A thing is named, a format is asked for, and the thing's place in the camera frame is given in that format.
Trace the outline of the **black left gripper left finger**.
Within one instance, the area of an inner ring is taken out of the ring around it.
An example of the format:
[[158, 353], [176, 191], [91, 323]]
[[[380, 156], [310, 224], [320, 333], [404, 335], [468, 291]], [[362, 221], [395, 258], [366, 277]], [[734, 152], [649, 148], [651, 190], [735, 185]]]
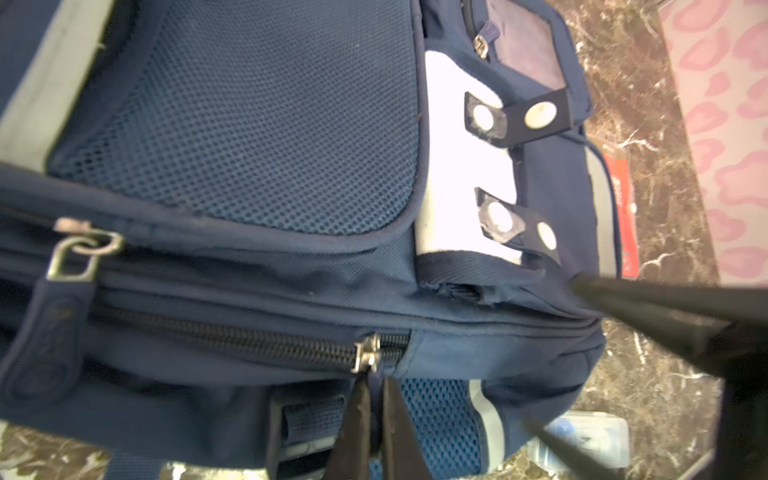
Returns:
[[347, 401], [343, 421], [326, 464], [325, 480], [368, 480], [371, 452], [371, 392], [360, 375]]

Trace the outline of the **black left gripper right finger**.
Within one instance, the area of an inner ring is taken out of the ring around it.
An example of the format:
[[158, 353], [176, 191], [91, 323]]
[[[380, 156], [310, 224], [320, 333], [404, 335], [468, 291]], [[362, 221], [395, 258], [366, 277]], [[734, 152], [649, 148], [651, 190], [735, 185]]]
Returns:
[[381, 463], [386, 480], [431, 480], [398, 382], [383, 383]]

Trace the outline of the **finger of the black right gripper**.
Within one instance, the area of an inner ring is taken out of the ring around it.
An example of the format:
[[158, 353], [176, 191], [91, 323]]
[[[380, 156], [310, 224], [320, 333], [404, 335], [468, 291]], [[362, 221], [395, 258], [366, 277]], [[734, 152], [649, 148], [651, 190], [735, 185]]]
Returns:
[[767, 290], [679, 286], [579, 275], [571, 290], [699, 370], [767, 379]]
[[568, 472], [579, 479], [616, 479], [615, 472], [621, 469], [611, 469], [581, 453], [576, 447], [558, 436], [546, 431], [546, 426], [534, 422], [525, 424], [533, 439], [541, 440], [569, 468]]

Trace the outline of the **navy blue student backpack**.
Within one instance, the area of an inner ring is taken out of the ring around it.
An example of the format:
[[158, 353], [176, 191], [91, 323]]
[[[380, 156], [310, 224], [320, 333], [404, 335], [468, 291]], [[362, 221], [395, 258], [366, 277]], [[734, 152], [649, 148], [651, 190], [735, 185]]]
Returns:
[[394, 381], [491, 470], [605, 348], [591, 112], [544, 1], [3, 2], [2, 418], [315, 479]]

